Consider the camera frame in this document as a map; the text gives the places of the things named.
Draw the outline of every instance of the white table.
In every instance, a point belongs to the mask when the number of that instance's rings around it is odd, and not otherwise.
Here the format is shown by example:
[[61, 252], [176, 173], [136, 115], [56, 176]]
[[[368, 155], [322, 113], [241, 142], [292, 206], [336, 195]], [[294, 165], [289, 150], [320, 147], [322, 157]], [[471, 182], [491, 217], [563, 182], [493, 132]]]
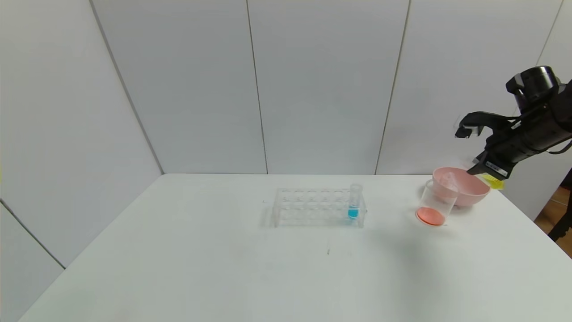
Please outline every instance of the white table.
[[[164, 175], [21, 322], [563, 321], [572, 261], [493, 191], [447, 226], [429, 176]], [[363, 229], [266, 227], [277, 188], [364, 186]]]

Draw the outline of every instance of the clear plastic cup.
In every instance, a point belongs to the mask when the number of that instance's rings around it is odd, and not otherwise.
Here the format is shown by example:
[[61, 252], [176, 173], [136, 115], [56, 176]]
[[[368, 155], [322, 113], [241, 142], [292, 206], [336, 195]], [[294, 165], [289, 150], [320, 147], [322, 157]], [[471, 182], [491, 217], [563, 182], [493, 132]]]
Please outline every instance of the clear plastic cup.
[[458, 196], [456, 188], [447, 189], [429, 180], [425, 183], [419, 209], [415, 214], [419, 220], [428, 225], [441, 226], [453, 209]]

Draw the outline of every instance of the white wall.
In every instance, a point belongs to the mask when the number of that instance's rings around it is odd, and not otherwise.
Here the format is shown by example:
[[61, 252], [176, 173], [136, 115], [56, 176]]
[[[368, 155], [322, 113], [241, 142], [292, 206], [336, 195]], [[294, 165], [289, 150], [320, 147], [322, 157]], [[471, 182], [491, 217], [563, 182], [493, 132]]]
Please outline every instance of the white wall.
[[[551, 66], [563, 83], [572, 80], [572, 1], [564, 1], [558, 13], [539, 65]], [[557, 151], [567, 143], [551, 150]], [[534, 220], [568, 171], [572, 168], [572, 152], [561, 155], [547, 153], [520, 162], [502, 193], [530, 219]]]
[[483, 151], [458, 117], [511, 115], [505, 83], [536, 64], [560, 0], [412, 0], [378, 174], [430, 174]]
[[2, 198], [67, 266], [160, 171], [87, 0], [0, 18]]
[[16, 322], [63, 268], [0, 206], [0, 308], [2, 322]]
[[266, 173], [246, 1], [94, 4], [165, 172]]
[[250, 0], [271, 174], [374, 174], [408, 0]]

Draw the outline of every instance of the test tube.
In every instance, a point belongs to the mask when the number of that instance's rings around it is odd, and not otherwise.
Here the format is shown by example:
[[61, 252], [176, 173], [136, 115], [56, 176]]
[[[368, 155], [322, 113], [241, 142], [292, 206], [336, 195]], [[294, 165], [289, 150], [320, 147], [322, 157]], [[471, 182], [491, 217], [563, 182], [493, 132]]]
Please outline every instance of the test tube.
[[355, 219], [359, 216], [360, 201], [363, 187], [354, 183], [349, 187], [348, 217]]

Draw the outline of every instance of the floor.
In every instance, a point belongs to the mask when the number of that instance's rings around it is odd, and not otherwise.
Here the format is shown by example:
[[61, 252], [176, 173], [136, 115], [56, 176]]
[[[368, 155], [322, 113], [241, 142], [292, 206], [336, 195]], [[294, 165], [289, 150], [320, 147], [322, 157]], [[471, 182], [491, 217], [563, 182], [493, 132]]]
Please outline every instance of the floor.
[[[568, 204], [568, 197], [570, 196], [570, 191], [562, 187], [552, 195], [552, 198], [548, 201], [544, 209], [540, 212], [540, 215], [536, 218], [534, 223], [537, 224], [542, 231], [548, 233], [554, 224], [562, 218], [564, 212], [566, 211]], [[556, 244], [562, 248], [570, 258], [572, 258], [572, 229], [568, 231], [566, 236], [559, 238]]]

